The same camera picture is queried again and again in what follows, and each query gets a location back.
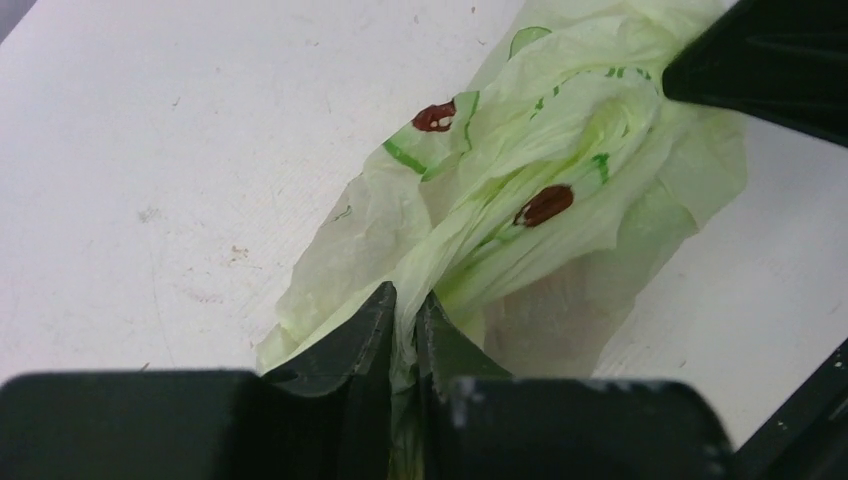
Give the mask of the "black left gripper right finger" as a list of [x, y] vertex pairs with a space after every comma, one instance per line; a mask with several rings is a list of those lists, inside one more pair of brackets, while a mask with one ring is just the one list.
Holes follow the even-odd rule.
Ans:
[[732, 479], [721, 421], [669, 380], [516, 377], [449, 320], [416, 316], [428, 479]]

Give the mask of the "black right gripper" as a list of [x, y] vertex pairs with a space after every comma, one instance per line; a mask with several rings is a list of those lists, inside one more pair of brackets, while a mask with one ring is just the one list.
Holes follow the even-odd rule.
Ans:
[[847, 3], [739, 1], [667, 65], [662, 86], [671, 100], [846, 146]]

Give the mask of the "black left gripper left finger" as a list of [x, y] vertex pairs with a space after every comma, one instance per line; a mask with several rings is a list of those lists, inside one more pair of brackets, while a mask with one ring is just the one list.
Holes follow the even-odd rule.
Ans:
[[18, 376], [1, 389], [5, 479], [383, 479], [396, 291], [264, 375]]

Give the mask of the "light green plastic bag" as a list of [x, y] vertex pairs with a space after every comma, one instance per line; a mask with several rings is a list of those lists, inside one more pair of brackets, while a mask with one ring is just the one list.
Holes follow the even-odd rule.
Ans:
[[397, 291], [394, 479], [422, 475], [414, 317], [434, 293], [507, 370], [590, 375], [637, 295], [745, 188], [745, 124], [677, 103], [665, 66], [721, 1], [528, 1], [465, 90], [365, 160], [257, 345], [268, 373]]

